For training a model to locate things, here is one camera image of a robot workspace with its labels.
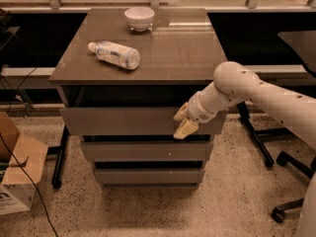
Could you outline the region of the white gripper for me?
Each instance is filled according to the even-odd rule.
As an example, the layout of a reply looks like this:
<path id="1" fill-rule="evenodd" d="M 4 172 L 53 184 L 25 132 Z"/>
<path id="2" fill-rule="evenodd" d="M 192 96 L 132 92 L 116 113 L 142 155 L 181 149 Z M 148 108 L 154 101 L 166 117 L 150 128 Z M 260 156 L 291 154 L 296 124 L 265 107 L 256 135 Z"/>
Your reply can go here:
<path id="1" fill-rule="evenodd" d="M 199 93 L 190 97 L 175 113 L 173 120 L 180 121 L 174 137 L 184 139 L 198 130 L 199 123 L 207 123 L 216 117 L 216 113 L 208 111 L 199 99 Z"/>

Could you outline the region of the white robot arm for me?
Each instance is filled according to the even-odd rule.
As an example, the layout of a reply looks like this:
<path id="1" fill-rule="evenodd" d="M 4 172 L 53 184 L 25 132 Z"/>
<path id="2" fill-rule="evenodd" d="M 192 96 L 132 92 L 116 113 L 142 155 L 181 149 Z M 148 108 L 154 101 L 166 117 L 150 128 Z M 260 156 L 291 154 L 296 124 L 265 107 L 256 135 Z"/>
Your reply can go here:
<path id="1" fill-rule="evenodd" d="M 246 100 L 316 148 L 316 99 L 265 82 L 253 71 L 233 61 L 219 64 L 214 70 L 213 81 L 179 108 L 174 120 L 180 126 L 174 137 L 186 138 L 196 132 L 201 123 L 209 122 L 219 112 Z M 284 152 L 278 155 L 277 161 L 280 165 L 291 163 L 311 181 L 304 198 L 275 207 L 272 219 L 280 222 L 287 209 L 300 207 L 295 237 L 316 237 L 315 167 L 307 167 Z"/>

